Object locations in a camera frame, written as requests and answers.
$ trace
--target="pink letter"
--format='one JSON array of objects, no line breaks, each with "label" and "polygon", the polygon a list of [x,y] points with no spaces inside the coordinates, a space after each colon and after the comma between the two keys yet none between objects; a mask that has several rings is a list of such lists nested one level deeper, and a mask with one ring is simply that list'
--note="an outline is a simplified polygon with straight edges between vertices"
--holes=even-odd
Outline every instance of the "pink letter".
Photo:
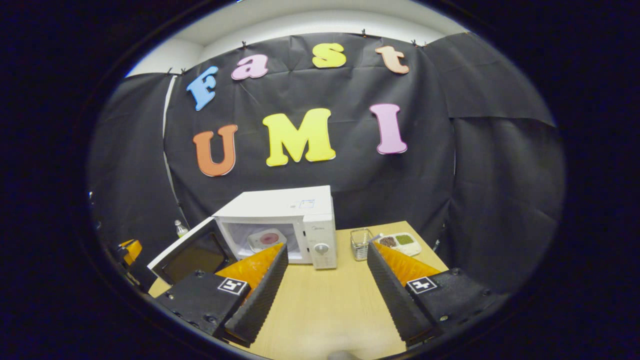
[{"label": "pink letter", "polygon": [[375,104],[369,108],[378,118],[378,128],[380,129],[380,154],[399,154],[405,152],[406,144],[400,139],[400,129],[398,128],[397,112],[400,107],[395,104]]},{"label": "pink letter", "polygon": [[267,58],[266,55],[258,54],[247,56],[238,62],[239,66],[231,73],[233,80],[242,80],[248,77],[253,79],[264,76],[267,73]]}]

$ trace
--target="microwave door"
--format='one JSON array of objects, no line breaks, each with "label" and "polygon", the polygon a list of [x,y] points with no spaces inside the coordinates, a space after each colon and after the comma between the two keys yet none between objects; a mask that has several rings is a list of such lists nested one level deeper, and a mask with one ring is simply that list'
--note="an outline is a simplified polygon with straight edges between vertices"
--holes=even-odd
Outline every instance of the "microwave door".
[{"label": "microwave door", "polygon": [[213,220],[209,217],[200,222],[147,267],[168,284],[175,285],[196,270],[215,272],[235,261]]}]

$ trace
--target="microwave control panel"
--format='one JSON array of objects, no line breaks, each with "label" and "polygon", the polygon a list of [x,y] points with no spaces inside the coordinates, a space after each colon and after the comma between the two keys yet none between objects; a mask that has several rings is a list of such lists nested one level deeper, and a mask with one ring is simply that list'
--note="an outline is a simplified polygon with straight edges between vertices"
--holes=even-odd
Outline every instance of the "microwave control panel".
[{"label": "microwave control panel", "polygon": [[303,222],[314,268],[336,268],[338,264],[332,215],[307,215]]}]

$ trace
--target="metal mesh cup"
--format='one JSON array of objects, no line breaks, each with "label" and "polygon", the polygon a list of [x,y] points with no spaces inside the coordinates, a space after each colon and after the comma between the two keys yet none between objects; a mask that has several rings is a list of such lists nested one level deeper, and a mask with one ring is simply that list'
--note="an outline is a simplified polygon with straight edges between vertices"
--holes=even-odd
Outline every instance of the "metal mesh cup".
[{"label": "metal mesh cup", "polygon": [[353,257],[357,261],[367,259],[367,250],[371,238],[373,238],[373,234],[366,227],[351,231],[351,250],[353,251]]}]

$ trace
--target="foam letter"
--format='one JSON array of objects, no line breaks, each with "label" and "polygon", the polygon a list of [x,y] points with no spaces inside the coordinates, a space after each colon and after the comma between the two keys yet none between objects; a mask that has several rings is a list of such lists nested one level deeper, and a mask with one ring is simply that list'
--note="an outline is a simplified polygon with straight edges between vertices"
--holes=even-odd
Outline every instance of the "foam letter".
[{"label": "foam letter", "polygon": [[208,89],[213,89],[216,86],[216,80],[213,78],[213,74],[217,71],[218,68],[212,66],[187,86],[187,91],[190,91],[196,99],[196,111],[200,111],[209,103],[209,101],[211,101],[211,99],[213,99],[214,96],[216,96],[215,92],[210,92]]},{"label": "foam letter", "polygon": [[213,131],[205,131],[193,137],[193,143],[196,144],[198,167],[203,174],[206,176],[222,176],[234,168],[236,164],[234,133],[237,130],[237,125],[226,125],[218,129],[218,135],[222,136],[222,149],[225,155],[221,163],[215,163],[211,159]]},{"label": "foam letter", "polygon": [[407,149],[406,143],[400,139],[400,129],[396,114],[400,107],[395,104],[375,104],[369,107],[372,113],[378,118],[378,129],[380,129],[380,154],[399,154]]},{"label": "foam letter", "polygon": [[311,61],[316,67],[340,67],[347,62],[343,51],[340,44],[317,44],[312,50],[315,57]]},{"label": "foam letter", "polygon": [[269,115],[262,123],[269,128],[269,148],[271,156],[267,158],[267,165],[276,167],[285,165],[289,158],[283,153],[282,146],[295,162],[302,158],[307,141],[309,150],[305,158],[309,161],[323,161],[335,158],[335,151],[329,144],[327,120],[331,116],[329,109],[311,109],[307,111],[300,128],[296,129],[284,114]]},{"label": "foam letter", "polygon": [[248,77],[261,78],[269,71],[267,70],[268,59],[266,55],[262,54],[245,57],[238,62],[239,67],[231,73],[231,78],[233,80],[242,80]]},{"label": "foam letter", "polygon": [[387,68],[398,74],[406,74],[409,67],[400,64],[398,58],[404,58],[404,54],[396,51],[393,46],[383,46],[376,49],[376,53],[382,54],[382,60],[385,61]]}]

